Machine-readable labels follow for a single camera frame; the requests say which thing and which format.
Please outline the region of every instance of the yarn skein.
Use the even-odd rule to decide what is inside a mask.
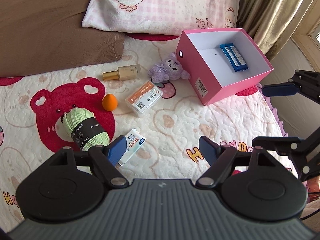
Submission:
[[[70,110],[69,113],[65,113],[62,118],[63,126],[66,129],[66,132],[71,136],[73,129],[80,124],[83,120],[94,117],[94,114],[85,108],[75,107]],[[107,146],[110,143],[110,138],[107,132],[97,134],[92,139],[90,139],[82,148],[83,151],[87,151],[90,147],[95,145],[104,145]]]

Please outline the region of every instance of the curtain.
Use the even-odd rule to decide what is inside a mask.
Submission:
[[[237,26],[271,61],[290,39],[313,0],[240,0]]]

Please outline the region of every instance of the bed sheet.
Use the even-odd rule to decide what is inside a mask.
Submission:
[[[98,121],[111,139],[136,128],[147,138],[121,173],[133,178],[190,178],[193,182],[209,165],[198,149],[208,136],[216,143],[251,151],[256,136],[282,136],[274,114],[256,87],[209,106],[200,103],[186,80],[157,84],[163,98],[142,118],[134,116],[125,98],[146,80],[147,70],[173,52],[171,41],[141,41],[126,37],[120,61],[55,71],[28,77],[0,79],[0,227],[9,231],[23,216],[15,198],[18,184],[65,145],[73,145],[62,127],[60,115],[73,104],[102,110],[102,97],[114,94],[118,108]],[[102,72],[119,66],[140,64],[137,80],[101,82]],[[83,97],[74,96],[81,90]],[[292,169],[287,157],[275,156]]]

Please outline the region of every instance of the window frame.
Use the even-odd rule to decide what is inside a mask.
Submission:
[[[320,72],[320,0],[313,0],[299,26],[291,36],[311,67]]]

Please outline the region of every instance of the purple plush toy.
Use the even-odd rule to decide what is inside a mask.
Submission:
[[[163,61],[155,64],[149,71],[153,83],[161,83],[167,80],[177,80],[179,78],[189,79],[190,74],[182,68],[177,60],[175,52]]]

